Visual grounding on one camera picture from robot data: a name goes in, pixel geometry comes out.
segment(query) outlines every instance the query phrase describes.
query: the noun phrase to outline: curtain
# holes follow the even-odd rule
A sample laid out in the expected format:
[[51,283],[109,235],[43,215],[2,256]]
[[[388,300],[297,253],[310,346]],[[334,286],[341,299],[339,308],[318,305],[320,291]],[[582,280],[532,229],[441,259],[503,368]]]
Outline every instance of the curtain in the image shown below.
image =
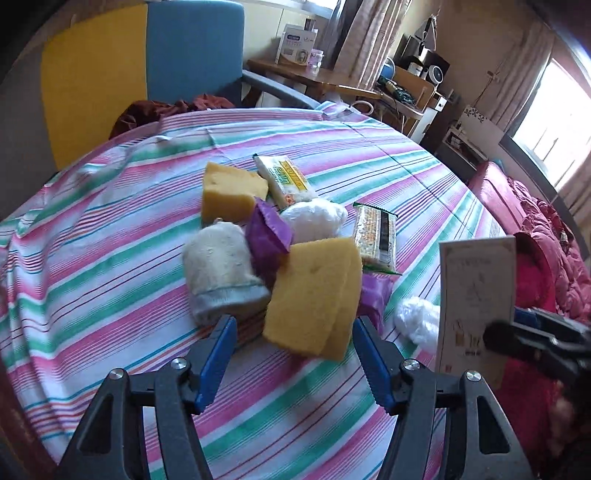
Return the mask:
[[410,0],[363,0],[335,63],[359,88],[370,88],[382,70]]
[[509,130],[540,81],[550,59],[554,38],[554,33],[536,20],[517,47],[518,51],[512,55],[501,89],[485,113],[503,132]]
[[339,0],[314,48],[324,52],[322,67],[332,69],[362,0]]
[[591,231],[591,154],[564,185],[558,186],[558,195],[564,200],[583,235],[589,233]]

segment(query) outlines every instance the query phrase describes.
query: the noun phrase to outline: chair armrest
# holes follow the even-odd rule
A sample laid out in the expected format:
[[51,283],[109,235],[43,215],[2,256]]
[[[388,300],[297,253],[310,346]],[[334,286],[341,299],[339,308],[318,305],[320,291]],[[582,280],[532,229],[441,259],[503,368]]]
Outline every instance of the chair armrest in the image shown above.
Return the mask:
[[316,100],[294,90],[293,88],[282,85],[279,82],[263,77],[262,75],[249,72],[248,70],[242,71],[242,81],[249,84],[251,88],[270,93],[278,99],[285,100],[292,107],[314,110],[320,105]]

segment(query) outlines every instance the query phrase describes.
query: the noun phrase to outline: striped tablecloth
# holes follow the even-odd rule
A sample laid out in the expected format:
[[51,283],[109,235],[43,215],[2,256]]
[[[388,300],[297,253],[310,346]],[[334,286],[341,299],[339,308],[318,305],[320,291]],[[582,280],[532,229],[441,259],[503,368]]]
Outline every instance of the striped tablecloth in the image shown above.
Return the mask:
[[[404,275],[386,336],[427,365],[432,359],[393,327],[396,302],[439,303],[439,241],[502,235],[444,165],[345,105],[189,113],[123,140],[61,172],[0,223],[2,360],[55,460],[110,369],[157,369],[209,333],[189,316],[180,255],[200,226],[208,161],[254,169],[254,153],[289,155],[318,193],[347,207],[345,235],[354,201],[397,212]],[[195,417],[214,477],[375,477],[395,419],[374,403],[353,348],[341,364],[304,359],[266,343],[261,328],[260,317],[240,325],[241,347],[216,400]],[[146,410],[152,478],[163,478]],[[426,478],[439,467],[442,418]]]

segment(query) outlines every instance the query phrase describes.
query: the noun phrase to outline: purple package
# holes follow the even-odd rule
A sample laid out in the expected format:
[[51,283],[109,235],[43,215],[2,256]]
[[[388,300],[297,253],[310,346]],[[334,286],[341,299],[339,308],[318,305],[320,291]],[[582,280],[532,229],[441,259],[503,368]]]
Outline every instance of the purple package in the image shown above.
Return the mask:
[[293,232],[277,211],[260,198],[246,226],[246,241],[255,273],[267,283],[275,277],[282,255],[289,253]]
[[394,282],[388,275],[364,273],[362,276],[357,315],[367,315],[380,335],[384,332],[384,308],[390,300],[393,288]]

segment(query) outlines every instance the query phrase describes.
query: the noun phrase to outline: card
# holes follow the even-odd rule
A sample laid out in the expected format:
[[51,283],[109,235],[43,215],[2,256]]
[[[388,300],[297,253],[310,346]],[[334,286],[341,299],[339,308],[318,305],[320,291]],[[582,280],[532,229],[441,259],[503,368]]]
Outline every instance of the card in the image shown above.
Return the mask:
[[482,374],[501,386],[506,357],[486,350],[482,334],[490,322],[511,323],[515,311],[515,237],[439,243],[441,316],[438,372]]

